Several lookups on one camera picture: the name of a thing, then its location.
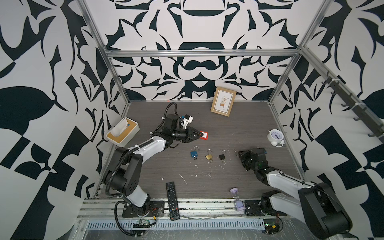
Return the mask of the red padlock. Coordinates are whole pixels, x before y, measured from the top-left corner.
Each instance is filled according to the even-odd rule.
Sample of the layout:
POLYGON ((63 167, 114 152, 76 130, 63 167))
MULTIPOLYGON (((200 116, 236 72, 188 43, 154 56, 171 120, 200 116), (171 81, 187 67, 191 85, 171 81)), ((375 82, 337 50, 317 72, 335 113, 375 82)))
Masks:
POLYGON ((203 131, 201 131, 201 133, 202 133, 202 136, 200 137, 200 139, 202 139, 202 140, 207 140, 209 134, 208 134, 207 132, 203 132, 203 131))

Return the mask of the black padlock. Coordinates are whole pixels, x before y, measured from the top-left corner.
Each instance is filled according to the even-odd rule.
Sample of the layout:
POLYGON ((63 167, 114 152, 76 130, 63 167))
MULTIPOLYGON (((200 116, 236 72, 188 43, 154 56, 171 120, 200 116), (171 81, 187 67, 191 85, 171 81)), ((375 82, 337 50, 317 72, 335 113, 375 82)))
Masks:
POLYGON ((226 164, 226 151, 225 150, 222 150, 221 154, 219 155, 219 159, 222 161, 222 164, 225 165, 226 164))

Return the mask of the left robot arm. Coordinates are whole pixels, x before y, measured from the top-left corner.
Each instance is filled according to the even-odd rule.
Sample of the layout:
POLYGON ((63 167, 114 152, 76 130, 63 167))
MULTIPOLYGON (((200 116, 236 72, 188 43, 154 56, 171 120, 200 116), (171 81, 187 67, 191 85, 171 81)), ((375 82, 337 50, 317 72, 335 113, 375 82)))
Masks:
POLYGON ((201 138, 203 133, 190 126, 192 121, 189 115, 167 115, 149 140, 128 149, 117 148, 102 179, 106 197, 119 198, 132 206, 136 215, 146 215, 150 211, 151 197, 139 186, 143 163, 173 148, 174 141, 190 143, 201 138))

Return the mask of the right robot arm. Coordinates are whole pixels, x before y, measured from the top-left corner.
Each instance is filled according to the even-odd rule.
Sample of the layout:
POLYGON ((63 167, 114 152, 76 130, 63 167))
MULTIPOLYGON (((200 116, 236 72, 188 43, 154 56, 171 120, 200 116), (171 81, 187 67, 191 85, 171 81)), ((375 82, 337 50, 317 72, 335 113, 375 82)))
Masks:
POLYGON ((264 148, 254 148, 238 153, 246 171, 273 190, 262 194, 257 207, 247 205, 245 214, 277 216, 284 213, 306 224, 311 233, 324 240, 349 232, 353 222, 326 183, 314 184, 289 176, 271 167, 264 148))

